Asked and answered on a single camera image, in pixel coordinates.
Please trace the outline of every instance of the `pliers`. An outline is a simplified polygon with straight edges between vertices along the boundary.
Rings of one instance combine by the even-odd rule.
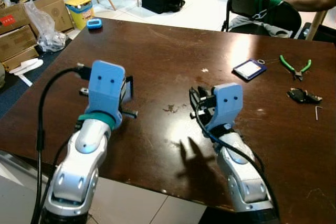
[[[296,71],[294,67],[292,67],[290,64],[288,64],[284,57],[282,55],[280,55],[280,60],[281,62],[294,74],[294,78],[298,78],[300,81],[303,80],[302,74],[307,71],[310,66],[311,66],[311,60],[308,60],[307,65],[302,68],[300,71]]]

